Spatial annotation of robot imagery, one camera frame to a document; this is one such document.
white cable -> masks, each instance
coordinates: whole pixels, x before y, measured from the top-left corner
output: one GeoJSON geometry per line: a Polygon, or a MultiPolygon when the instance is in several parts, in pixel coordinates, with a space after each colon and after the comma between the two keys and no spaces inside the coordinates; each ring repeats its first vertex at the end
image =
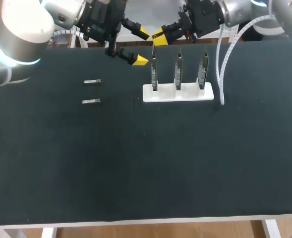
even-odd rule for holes
{"type": "Polygon", "coordinates": [[[75,35],[79,38],[84,38],[84,33],[81,33],[79,31],[73,31],[73,30],[61,30],[61,31],[55,31],[53,33],[54,36],[59,36],[59,35],[64,35],[64,34],[75,35]]]}
{"type": "Polygon", "coordinates": [[[221,48],[221,42],[222,42],[222,38],[223,38],[223,31],[224,31],[224,25],[221,26],[221,33],[220,33],[219,40],[217,42],[217,47],[216,47],[215,72],[216,72],[216,78],[217,78],[217,83],[218,84],[220,84],[219,62],[220,62],[220,48],[221,48]]]}
{"type": "Polygon", "coordinates": [[[274,19],[274,17],[270,16],[270,15],[266,15],[266,16],[261,16],[258,17],[254,20],[252,20],[251,22],[249,22],[247,25],[245,25],[241,31],[237,34],[237,36],[234,38],[233,42],[231,43],[229,49],[227,50],[227,53],[225,55],[223,64],[222,64],[222,68],[221,68],[221,74],[220,74],[220,83],[219,83],[219,88],[220,88],[220,99],[221,99],[221,104],[224,105],[225,100],[224,100],[224,92],[223,92],[223,82],[224,82],[224,73],[225,73],[225,68],[226,68],[226,64],[229,61],[229,57],[234,49],[234,46],[236,45],[236,43],[238,42],[238,40],[240,39],[240,37],[244,34],[245,31],[247,31],[250,27],[252,27],[254,24],[260,22],[260,21],[264,21],[264,20],[269,20],[269,19],[274,19]]]}
{"type": "Polygon", "coordinates": [[[272,7],[273,7],[273,0],[269,0],[269,2],[268,2],[268,10],[269,10],[269,15],[270,16],[274,16],[272,7]]]}

white stand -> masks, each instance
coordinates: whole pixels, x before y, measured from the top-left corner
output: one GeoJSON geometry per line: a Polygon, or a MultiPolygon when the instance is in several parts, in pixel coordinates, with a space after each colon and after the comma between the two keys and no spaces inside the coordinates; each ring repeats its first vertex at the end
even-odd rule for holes
{"type": "Polygon", "coordinates": [[[212,85],[205,83],[201,90],[199,83],[182,83],[181,90],[176,90],[175,83],[158,84],[158,90],[153,91],[151,84],[142,87],[145,103],[182,102],[182,101],[210,101],[214,99],[212,85]]]}

